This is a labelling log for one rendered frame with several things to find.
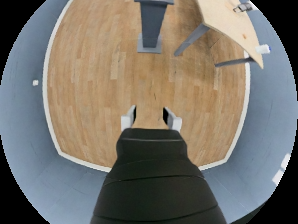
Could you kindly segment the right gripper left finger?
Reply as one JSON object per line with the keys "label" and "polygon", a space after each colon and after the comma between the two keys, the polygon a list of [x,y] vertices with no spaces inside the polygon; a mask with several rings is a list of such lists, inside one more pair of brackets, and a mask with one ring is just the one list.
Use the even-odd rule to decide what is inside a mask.
{"label": "right gripper left finger", "polygon": [[132,128],[134,121],[136,121],[136,108],[137,105],[132,105],[129,112],[121,116],[121,131],[125,128]]}

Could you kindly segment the white plastic bottle with blue cap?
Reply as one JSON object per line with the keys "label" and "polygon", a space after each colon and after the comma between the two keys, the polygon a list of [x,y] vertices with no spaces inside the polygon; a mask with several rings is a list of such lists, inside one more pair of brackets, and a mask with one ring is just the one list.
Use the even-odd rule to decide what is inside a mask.
{"label": "white plastic bottle with blue cap", "polygon": [[261,45],[261,47],[255,47],[255,52],[257,53],[269,53],[271,51],[270,47],[267,45]]}

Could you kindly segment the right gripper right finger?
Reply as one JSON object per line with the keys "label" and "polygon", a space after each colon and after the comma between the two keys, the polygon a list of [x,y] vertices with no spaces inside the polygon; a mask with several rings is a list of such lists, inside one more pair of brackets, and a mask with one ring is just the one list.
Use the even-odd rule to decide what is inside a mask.
{"label": "right gripper right finger", "polygon": [[164,112],[162,112],[162,119],[164,119],[165,124],[168,125],[169,129],[177,129],[180,132],[182,119],[174,115],[168,107],[164,107]]}

